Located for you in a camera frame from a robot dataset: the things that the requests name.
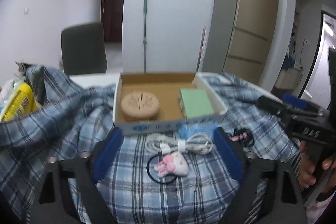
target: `round beige object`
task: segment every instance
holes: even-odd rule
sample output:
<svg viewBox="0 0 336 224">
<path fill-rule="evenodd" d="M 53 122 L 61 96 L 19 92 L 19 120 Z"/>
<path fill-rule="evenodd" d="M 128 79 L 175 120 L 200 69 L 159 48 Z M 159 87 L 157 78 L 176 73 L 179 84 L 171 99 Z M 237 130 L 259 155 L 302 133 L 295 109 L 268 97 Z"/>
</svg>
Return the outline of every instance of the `round beige object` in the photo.
<svg viewBox="0 0 336 224">
<path fill-rule="evenodd" d="M 160 110 L 159 100 L 153 93 L 134 91 L 121 101 L 126 120 L 153 119 Z"/>
</svg>

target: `yellow bag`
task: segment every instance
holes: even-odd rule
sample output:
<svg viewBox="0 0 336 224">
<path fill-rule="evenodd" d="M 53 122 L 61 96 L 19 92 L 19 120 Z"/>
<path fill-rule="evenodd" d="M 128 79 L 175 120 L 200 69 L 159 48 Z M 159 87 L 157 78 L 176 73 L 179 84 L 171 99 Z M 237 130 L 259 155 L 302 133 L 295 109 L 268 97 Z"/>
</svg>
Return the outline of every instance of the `yellow bag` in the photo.
<svg viewBox="0 0 336 224">
<path fill-rule="evenodd" d="M 9 103 L 3 109 L 0 122 L 9 121 L 35 110 L 38 110 L 38 107 L 35 103 L 33 91 L 28 84 L 23 83 L 16 89 Z"/>
</svg>

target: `coiled white cord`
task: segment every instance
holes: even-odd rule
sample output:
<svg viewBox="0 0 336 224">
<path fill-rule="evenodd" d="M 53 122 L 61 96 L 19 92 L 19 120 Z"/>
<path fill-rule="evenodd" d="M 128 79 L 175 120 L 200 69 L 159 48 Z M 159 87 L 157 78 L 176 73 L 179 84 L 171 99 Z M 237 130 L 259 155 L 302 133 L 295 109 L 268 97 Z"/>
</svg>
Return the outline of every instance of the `coiled white cord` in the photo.
<svg viewBox="0 0 336 224">
<path fill-rule="evenodd" d="M 169 146 L 165 151 L 162 149 L 163 145 Z M 213 148 L 212 140 L 205 133 L 199 132 L 191 135 L 187 140 L 180 138 L 168 137 L 163 134 L 150 134 L 147 136 L 146 149 L 153 154 L 161 152 L 168 154 L 175 151 L 192 152 L 200 155 L 208 154 Z"/>
</svg>

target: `tiled floor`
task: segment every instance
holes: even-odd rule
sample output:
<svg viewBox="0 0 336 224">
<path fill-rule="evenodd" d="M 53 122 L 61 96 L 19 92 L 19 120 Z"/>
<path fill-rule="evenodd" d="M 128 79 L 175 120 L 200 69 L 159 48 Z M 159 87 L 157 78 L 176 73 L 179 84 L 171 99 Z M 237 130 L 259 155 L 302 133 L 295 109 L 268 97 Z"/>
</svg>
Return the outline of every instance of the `tiled floor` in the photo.
<svg viewBox="0 0 336 224">
<path fill-rule="evenodd" d="M 121 42 L 105 43 L 107 71 L 106 73 L 120 73 L 123 71 Z"/>
</svg>

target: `finger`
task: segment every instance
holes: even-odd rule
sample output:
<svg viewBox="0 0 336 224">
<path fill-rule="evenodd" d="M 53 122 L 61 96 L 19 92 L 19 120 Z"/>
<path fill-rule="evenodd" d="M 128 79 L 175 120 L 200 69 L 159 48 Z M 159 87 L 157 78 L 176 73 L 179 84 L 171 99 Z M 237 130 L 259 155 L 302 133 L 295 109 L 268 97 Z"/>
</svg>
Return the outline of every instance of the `finger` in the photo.
<svg viewBox="0 0 336 224">
<path fill-rule="evenodd" d="M 306 149 L 307 149 L 307 142 L 306 141 L 302 141 L 301 144 L 300 144 L 299 151 L 301 153 L 303 153 L 303 152 L 305 152 Z"/>
<path fill-rule="evenodd" d="M 327 181 L 326 185 L 323 187 L 322 192 L 327 193 L 329 192 L 332 188 L 336 186 L 336 170 L 334 170 Z"/>
<path fill-rule="evenodd" d="M 316 182 L 316 178 L 313 175 L 306 172 L 300 174 L 300 179 L 302 180 L 303 183 L 309 185 L 313 185 Z"/>
<path fill-rule="evenodd" d="M 310 184 L 304 181 L 301 177 L 299 178 L 299 184 L 301 185 L 302 188 L 308 188 L 310 186 Z"/>
<path fill-rule="evenodd" d="M 301 163 L 300 163 L 300 169 L 303 171 L 306 171 L 310 174 L 315 172 L 315 166 L 310 161 L 309 157 L 306 154 L 301 154 Z"/>
<path fill-rule="evenodd" d="M 330 157 L 330 158 L 325 159 L 322 162 L 322 168 L 323 168 L 323 170 L 335 169 L 336 168 L 336 161 L 335 161 L 334 157 Z"/>
</svg>

